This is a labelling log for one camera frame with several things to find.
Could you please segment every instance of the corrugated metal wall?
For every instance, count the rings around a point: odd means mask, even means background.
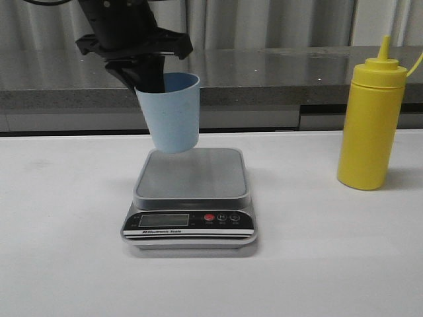
[[[159,25],[188,31],[194,48],[423,45],[422,0],[168,0],[150,4]],[[39,7],[0,0],[0,50],[75,49],[90,33],[76,0]]]

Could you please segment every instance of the scale button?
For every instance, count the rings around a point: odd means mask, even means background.
[[[220,213],[217,215],[217,220],[225,221],[226,219],[227,219],[227,215],[225,215],[224,213]]]
[[[234,214],[230,215],[230,216],[229,216],[229,218],[230,218],[232,221],[239,221],[239,219],[241,219],[241,217],[240,217],[239,215],[237,215],[236,213],[234,213]]]
[[[211,214],[211,213],[206,213],[204,215],[204,219],[207,220],[207,221],[213,221],[214,220],[214,215]]]

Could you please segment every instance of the red button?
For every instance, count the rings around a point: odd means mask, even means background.
[[[212,221],[214,220],[214,215],[212,215],[211,213],[208,213],[206,215],[204,215],[204,219],[207,221]]]

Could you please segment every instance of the yellow bottle cap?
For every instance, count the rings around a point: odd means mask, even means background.
[[[407,70],[397,59],[389,58],[390,36],[384,36],[377,57],[367,58],[354,68],[352,82],[373,88],[401,88],[405,86]]]

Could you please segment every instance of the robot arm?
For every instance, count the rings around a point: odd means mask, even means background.
[[[135,88],[164,92],[165,56],[176,55],[179,59],[188,56],[192,51],[189,35],[159,28],[147,0],[78,2],[94,31],[76,41],[81,53],[93,52],[105,58],[106,70],[133,93]]]

